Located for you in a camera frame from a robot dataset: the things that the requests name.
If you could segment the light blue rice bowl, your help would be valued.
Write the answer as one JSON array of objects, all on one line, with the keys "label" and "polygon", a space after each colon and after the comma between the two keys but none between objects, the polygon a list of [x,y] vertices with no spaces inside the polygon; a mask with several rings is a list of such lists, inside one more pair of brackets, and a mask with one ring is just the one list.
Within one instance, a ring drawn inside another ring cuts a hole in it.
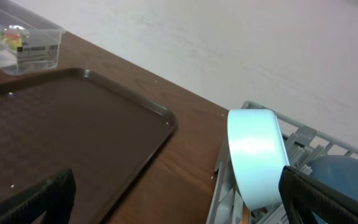
[{"label": "light blue rice bowl", "polygon": [[267,109],[230,110],[227,138],[246,207],[256,210],[280,203],[279,181],[290,163],[275,113]]}]

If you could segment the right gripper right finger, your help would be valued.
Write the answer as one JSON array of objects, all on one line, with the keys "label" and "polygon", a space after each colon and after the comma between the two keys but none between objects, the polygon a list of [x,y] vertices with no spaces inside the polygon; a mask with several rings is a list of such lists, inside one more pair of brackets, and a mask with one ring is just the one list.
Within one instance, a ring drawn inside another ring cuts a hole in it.
[{"label": "right gripper right finger", "polygon": [[293,167],[283,168],[279,192],[289,224],[358,223],[358,202]]}]

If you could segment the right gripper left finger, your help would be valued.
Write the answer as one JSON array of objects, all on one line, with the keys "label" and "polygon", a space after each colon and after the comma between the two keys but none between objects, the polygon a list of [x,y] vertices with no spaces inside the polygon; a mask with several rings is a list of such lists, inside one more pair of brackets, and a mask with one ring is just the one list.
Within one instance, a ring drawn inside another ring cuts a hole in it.
[{"label": "right gripper left finger", "polygon": [[75,176],[63,169],[36,185],[0,203],[0,223],[42,223],[70,221],[76,195]]}]

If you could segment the green foil snack wrapper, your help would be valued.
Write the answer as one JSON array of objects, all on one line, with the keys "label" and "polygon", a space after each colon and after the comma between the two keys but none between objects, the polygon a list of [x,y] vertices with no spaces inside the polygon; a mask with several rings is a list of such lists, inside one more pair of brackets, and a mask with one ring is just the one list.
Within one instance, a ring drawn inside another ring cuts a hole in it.
[{"label": "green foil snack wrapper", "polygon": [[0,42],[13,52],[22,48],[29,39],[29,33],[19,25],[9,25],[8,28],[0,30]]}]

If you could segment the blue plate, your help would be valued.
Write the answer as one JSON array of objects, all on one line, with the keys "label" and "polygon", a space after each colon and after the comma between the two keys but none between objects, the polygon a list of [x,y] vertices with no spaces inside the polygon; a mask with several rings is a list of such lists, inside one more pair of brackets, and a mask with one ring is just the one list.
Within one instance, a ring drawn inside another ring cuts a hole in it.
[{"label": "blue plate", "polygon": [[307,166],[310,177],[358,202],[358,160],[338,155],[317,158]]}]

